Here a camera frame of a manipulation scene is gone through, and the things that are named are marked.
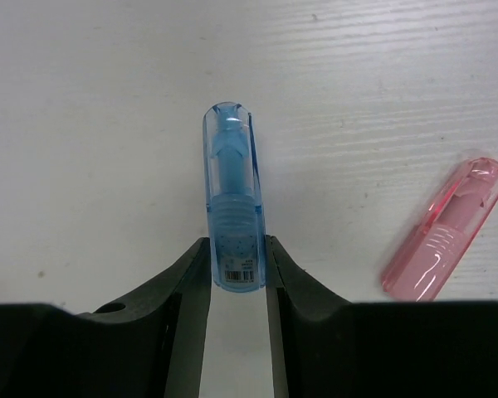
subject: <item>small transparent container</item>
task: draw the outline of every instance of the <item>small transparent container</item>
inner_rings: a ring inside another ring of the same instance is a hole
[[[381,275],[402,301],[433,300],[498,201],[498,162],[463,162],[436,194]]]
[[[266,284],[266,229],[251,114],[214,105],[203,118],[203,153],[212,277],[235,293]]]

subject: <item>barcode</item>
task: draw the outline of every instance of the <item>barcode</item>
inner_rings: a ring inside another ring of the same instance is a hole
[[[254,282],[255,271],[225,271],[225,280],[227,282]]]

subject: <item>blue bottle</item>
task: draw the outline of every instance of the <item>blue bottle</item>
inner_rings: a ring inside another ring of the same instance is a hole
[[[214,105],[203,118],[212,277],[235,293],[266,284],[266,229],[251,114]]]

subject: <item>white table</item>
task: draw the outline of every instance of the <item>white table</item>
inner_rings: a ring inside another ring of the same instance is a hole
[[[94,310],[206,234],[201,120],[256,121],[267,231],[336,293],[468,149],[498,160],[498,0],[0,2],[0,302]],[[498,204],[439,299],[498,299]],[[215,289],[202,397],[271,396],[263,292]]]

